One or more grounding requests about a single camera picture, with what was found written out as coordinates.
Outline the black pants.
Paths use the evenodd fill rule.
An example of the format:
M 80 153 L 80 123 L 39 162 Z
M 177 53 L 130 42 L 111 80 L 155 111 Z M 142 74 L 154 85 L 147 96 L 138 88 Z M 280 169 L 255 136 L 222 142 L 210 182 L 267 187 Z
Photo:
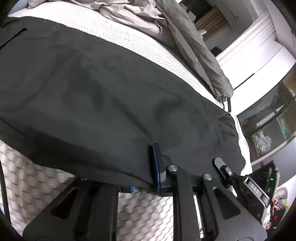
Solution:
M 34 163 L 115 185 L 152 185 L 149 147 L 210 173 L 245 165 L 233 118 L 168 70 L 52 21 L 1 25 L 1 140 Z

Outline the glass door shelving cabinet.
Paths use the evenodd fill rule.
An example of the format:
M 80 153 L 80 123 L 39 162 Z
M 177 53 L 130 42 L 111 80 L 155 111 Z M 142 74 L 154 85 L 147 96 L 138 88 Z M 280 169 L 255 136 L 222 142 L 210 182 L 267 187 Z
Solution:
M 252 162 L 295 133 L 295 66 L 266 95 L 238 115 Z

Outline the white honeycomb mattress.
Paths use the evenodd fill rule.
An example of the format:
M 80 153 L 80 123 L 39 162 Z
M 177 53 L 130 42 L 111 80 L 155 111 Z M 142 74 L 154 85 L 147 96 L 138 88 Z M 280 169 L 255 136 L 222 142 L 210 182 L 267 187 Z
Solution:
M 139 31 L 111 22 L 78 6 L 49 14 L 48 20 L 125 47 L 174 73 L 203 97 L 210 96 L 179 56 Z M 1 164 L 11 223 L 18 233 L 23 233 L 29 222 L 74 178 L 67 172 L 34 164 L 4 142 L 1 142 Z M 169 197 L 162 198 L 143 191 L 120 194 L 119 207 L 127 206 L 128 211 L 120 214 L 120 217 L 127 217 L 127 224 L 119 226 L 118 239 L 172 240 L 172 205 L 173 201 Z

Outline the dark olive duvet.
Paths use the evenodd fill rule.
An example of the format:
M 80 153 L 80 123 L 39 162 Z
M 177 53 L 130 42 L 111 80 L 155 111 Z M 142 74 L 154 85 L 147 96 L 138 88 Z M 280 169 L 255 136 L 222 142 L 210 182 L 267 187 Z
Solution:
M 219 102 L 233 96 L 234 89 L 215 56 L 186 11 L 176 1 L 156 1 L 157 9 L 168 21 L 176 45 L 200 82 Z

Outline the white wardrobe door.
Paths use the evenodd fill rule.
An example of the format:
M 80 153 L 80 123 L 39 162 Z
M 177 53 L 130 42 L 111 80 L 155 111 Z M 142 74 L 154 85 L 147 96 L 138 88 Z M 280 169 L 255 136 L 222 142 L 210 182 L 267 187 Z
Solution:
M 216 59 L 229 79 L 233 89 L 257 73 L 271 60 L 280 64 L 295 64 L 295 58 L 282 44 L 276 42 L 277 35 L 269 11 L 265 11 L 245 32 Z

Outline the light grey crumpled blanket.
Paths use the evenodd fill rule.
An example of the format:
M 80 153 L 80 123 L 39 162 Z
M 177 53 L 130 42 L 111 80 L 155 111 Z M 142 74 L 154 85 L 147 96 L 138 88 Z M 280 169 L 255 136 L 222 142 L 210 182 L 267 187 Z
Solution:
M 168 21 L 155 1 L 70 0 L 69 2 L 99 12 L 105 18 L 137 29 L 168 47 L 176 45 Z

